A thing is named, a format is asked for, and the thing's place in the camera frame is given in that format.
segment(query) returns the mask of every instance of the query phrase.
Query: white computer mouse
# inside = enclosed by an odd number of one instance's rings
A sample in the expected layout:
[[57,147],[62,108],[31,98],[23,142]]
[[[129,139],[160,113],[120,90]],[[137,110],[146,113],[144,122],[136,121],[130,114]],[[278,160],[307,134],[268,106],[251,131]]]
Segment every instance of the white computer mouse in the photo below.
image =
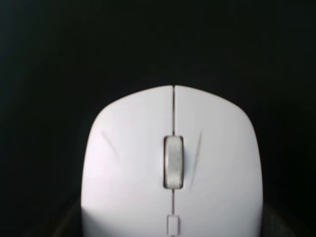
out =
[[161,86],[95,119],[85,153],[85,237],[258,237],[263,205],[256,135],[216,95]]

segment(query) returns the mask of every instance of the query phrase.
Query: scratch mark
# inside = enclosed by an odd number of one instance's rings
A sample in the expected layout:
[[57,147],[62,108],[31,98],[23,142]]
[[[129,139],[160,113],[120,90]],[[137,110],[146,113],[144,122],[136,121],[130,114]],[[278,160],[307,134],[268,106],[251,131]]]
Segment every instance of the scratch mark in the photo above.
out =
[[112,151],[114,152],[114,154],[116,155],[118,161],[120,161],[119,158],[119,154],[117,152],[117,150],[115,149],[115,147],[113,146],[112,142],[110,141],[110,139],[108,138],[108,136],[106,135],[106,133],[104,131],[101,132],[102,137],[104,138],[104,140],[107,141],[107,143],[109,144],[109,146],[111,147]]
[[199,151],[200,151],[200,148],[201,148],[201,140],[202,140],[202,131],[199,133],[199,138],[198,138],[198,142],[197,142],[197,152],[196,152],[196,158],[195,158],[194,166],[193,166],[193,173],[192,173],[192,180],[191,180],[191,184],[190,184],[190,191],[191,191],[191,188],[193,186],[194,177],[195,177],[196,169],[197,169],[197,165],[198,165]]

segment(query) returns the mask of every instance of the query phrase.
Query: scroll wheel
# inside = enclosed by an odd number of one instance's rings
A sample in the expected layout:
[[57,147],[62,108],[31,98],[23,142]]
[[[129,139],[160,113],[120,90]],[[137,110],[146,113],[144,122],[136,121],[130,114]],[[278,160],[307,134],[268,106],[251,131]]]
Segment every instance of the scroll wheel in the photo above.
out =
[[167,136],[164,139],[164,187],[181,189],[183,186],[183,138]]

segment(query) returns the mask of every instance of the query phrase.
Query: wireless mouse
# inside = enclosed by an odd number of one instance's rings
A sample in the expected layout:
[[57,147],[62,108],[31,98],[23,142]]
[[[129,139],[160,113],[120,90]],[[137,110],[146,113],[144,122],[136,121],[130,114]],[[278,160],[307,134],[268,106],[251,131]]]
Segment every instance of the wireless mouse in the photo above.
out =
[[95,119],[85,152],[85,237],[258,237],[262,174],[252,124],[235,104],[161,86]]

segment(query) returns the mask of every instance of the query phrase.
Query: black background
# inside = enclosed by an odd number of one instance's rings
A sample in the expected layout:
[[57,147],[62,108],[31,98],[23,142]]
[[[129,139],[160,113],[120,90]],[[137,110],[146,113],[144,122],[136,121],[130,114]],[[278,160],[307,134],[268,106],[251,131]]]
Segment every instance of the black background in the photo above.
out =
[[314,11],[280,0],[2,1],[1,235],[21,236],[80,190],[102,108],[167,84],[248,114],[265,201],[315,233]]

